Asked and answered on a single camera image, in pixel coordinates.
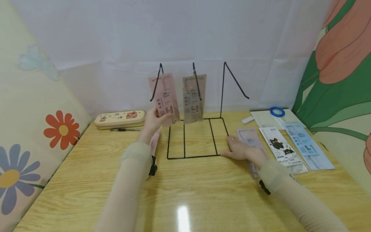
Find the black pen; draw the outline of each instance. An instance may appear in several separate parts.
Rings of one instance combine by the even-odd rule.
[[[141,131],[142,129],[112,128],[110,131]]]

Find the white eraser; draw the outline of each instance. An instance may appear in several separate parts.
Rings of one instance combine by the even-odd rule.
[[[253,120],[254,120],[254,117],[251,116],[251,117],[242,119],[241,122],[242,122],[243,125],[245,125],[245,124],[247,124],[247,123],[249,123],[249,122],[251,122]]]

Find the sleeve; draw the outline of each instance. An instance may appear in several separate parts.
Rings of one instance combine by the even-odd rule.
[[[96,232],[135,229],[139,195],[152,164],[149,145],[132,143],[121,157],[121,167],[95,228]]]
[[[277,160],[270,159],[259,175],[265,187],[291,210],[306,231],[348,231],[340,219]]]

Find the hand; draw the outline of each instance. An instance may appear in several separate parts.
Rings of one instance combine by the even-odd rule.
[[[161,124],[164,122],[164,120],[168,117],[171,117],[171,114],[165,114],[159,117],[157,108],[150,109],[145,117],[144,127],[137,138],[137,142],[144,142],[149,145],[152,136],[161,127]]]
[[[223,151],[221,153],[222,156],[230,157],[235,160],[250,160],[258,169],[261,169],[262,166],[269,160],[269,158],[265,156],[262,149],[250,147],[249,145],[241,142],[235,136],[228,136],[227,142],[232,152]]]

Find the blue flower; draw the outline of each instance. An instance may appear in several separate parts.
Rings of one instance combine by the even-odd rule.
[[[39,47],[30,45],[27,47],[27,54],[19,56],[19,68],[22,70],[40,69],[53,81],[59,81],[57,69],[49,58],[41,57]]]
[[[21,146],[14,144],[9,151],[9,160],[6,151],[0,147],[0,198],[5,194],[1,205],[1,212],[4,215],[10,214],[17,203],[16,188],[20,190],[25,196],[31,196],[35,189],[32,185],[23,181],[38,181],[39,174],[30,173],[35,171],[40,162],[36,161],[27,166],[30,152],[25,151],[19,158]]]

